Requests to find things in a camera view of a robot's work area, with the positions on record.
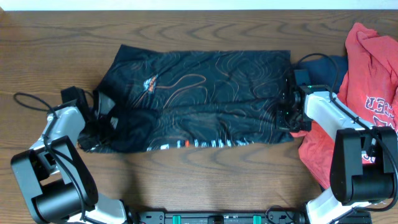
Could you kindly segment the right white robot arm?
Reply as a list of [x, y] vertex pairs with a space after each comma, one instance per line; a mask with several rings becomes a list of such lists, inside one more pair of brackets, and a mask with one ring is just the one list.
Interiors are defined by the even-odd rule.
[[352, 112], [326, 85], [293, 86], [277, 104], [275, 126], [310, 130], [318, 123], [332, 138], [330, 186], [294, 212], [292, 223], [369, 223], [368, 212], [385, 212], [397, 203], [397, 137]]

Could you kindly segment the black orange-patterned jersey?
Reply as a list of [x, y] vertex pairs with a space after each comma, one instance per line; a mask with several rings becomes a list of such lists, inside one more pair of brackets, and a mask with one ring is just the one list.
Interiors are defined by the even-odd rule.
[[98, 153], [292, 140], [275, 128], [288, 50], [156, 52], [120, 46], [95, 88]]

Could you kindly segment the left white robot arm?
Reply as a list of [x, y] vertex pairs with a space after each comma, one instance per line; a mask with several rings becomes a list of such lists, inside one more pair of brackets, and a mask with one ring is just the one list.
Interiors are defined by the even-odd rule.
[[86, 124], [84, 109], [80, 100], [51, 108], [41, 137], [11, 159], [12, 171], [36, 223], [128, 222], [123, 202], [98, 192], [75, 148]]

